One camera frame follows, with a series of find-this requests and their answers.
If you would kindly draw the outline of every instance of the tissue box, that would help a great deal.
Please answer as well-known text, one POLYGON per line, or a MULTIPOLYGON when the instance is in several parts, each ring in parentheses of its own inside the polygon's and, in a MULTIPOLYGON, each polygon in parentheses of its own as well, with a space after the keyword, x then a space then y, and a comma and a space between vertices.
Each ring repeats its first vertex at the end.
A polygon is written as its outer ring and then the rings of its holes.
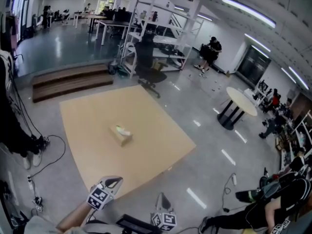
POLYGON ((132 140, 132 134, 130 134, 129 136, 124 136, 122 134, 120 134, 117 129, 116 126, 119 126, 121 128, 124 128, 126 131, 131 132, 129 129, 127 129, 127 127, 125 127, 123 124, 118 123, 118 124, 114 124, 112 126, 109 127, 109 132, 111 133, 111 135, 113 136, 113 138, 115 139, 115 141, 120 145, 120 146, 124 146, 125 144, 127 144, 130 140, 132 140))

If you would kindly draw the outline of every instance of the wooden steps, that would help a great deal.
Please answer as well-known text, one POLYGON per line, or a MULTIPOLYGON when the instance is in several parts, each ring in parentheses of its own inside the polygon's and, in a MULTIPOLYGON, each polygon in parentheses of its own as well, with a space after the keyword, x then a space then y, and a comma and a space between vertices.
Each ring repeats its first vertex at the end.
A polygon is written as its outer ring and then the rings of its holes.
POLYGON ((110 84, 113 78, 104 64, 55 71, 33 78, 33 102, 110 84))

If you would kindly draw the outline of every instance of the white round table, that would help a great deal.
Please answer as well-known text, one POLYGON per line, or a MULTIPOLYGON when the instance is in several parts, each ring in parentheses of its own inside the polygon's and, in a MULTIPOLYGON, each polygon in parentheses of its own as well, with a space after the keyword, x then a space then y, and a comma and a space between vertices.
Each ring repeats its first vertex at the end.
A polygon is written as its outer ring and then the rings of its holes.
POLYGON ((231 98, 229 104, 225 107, 221 114, 218 114, 217 119, 220 124, 228 129, 233 130, 234 124, 243 116, 244 113, 247 113, 251 116, 257 116, 258 112, 252 102, 241 92, 236 90, 235 88, 227 87, 226 89, 228 95, 231 98), (233 102, 237 105, 230 116, 224 115, 225 112, 230 108, 233 102), (236 117, 234 121, 231 121, 232 117, 236 114, 236 112, 241 109, 242 112, 236 117))

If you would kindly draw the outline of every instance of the white sneaker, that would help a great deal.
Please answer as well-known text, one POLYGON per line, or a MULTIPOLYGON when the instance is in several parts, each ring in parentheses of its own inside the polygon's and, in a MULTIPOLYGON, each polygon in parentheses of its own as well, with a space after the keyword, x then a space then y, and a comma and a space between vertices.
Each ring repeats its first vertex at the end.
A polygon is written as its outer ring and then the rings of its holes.
POLYGON ((42 151, 40 150, 38 154, 34 154, 33 156, 33 165, 39 166, 42 159, 42 151))
POLYGON ((24 163, 24 168, 25 168, 26 170, 29 170, 29 169, 30 169, 30 162, 29 162, 29 160, 28 160, 28 157, 23 158, 23 163, 24 163))

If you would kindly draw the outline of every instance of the gray floor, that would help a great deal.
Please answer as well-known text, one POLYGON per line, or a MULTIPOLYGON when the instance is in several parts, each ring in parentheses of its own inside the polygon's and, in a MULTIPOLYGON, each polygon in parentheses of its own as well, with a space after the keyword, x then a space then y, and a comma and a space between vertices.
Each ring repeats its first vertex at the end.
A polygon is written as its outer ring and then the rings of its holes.
MULTIPOLYGON (((257 117, 245 115, 235 126, 235 130, 247 140, 247 143, 235 131, 225 130, 216 119, 215 110, 221 112, 227 104, 223 103, 228 99, 226 87, 244 90, 247 86, 236 76, 228 78, 214 70, 206 73, 207 78, 202 78, 199 76, 200 72, 190 64, 182 72, 167 73, 168 78, 156 86, 161 94, 161 99, 156 101, 196 143, 196 149, 175 164, 171 170, 163 172, 142 187, 116 200, 105 211, 96 213, 98 219, 113 222, 122 214, 130 214, 143 221, 149 221, 157 195, 164 192, 171 200, 178 217, 178 227, 174 231, 176 233, 186 227, 198 226, 206 215, 222 214, 221 196, 224 184, 231 173, 237 174, 237 186, 229 184, 232 193, 225 196, 227 208, 244 205, 236 200, 235 192, 256 188, 264 167, 267 167, 269 173, 278 171, 280 158, 274 148, 273 136, 266 140, 258 136, 264 131, 261 124, 264 116, 260 111, 257 117), (221 150, 228 153, 235 161, 235 165, 221 150), (205 209, 190 196, 188 188, 207 206, 205 209)), ((21 90, 21 97, 37 128, 44 135, 56 134, 66 141, 64 157, 34 178, 36 192, 44 199, 42 216, 58 223, 87 196, 87 188, 79 175, 67 143, 59 102, 136 85, 136 80, 136 77, 132 80, 115 77, 115 82, 111 86, 77 92, 37 104, 32 103, 30 88, 21 90)), ((42 164, 38 168, 31 168, 28 172, 12 160, 13 157, 21 164, 22 160, 18 155, 9 157, 0 152, 1 176, 10 181, 10 186, 14 187, 16 198, 13 202, 18 203, 18 208, 24 209, 27 213, 33 208, 31 201, 33 194, 28 187, 27 175, 34 174, 62 153, 62 143, 54 138, 51 141, 51 146, 44 152, 42 164)), ((185 233, 194 234, 196 230, 185 233)), ((241 232, 220 230, 219 233, 241 232)))
POLYGON ((84 19, 79 20, 77 29, 74 28, 72 20, 65 25, 56 22, 51 28, 38 30, 33 38, 21 42, 17 53, 23 54, 24 62, 19 57, 18 76, 75 63, 113 58, 121 37, 109 38, 107 34, 105 45, 101 46, 103 28, 100 30, 99 39, 95 40, 96 28, 93 34, 88 34, 89 27, 84 22, 84 19))

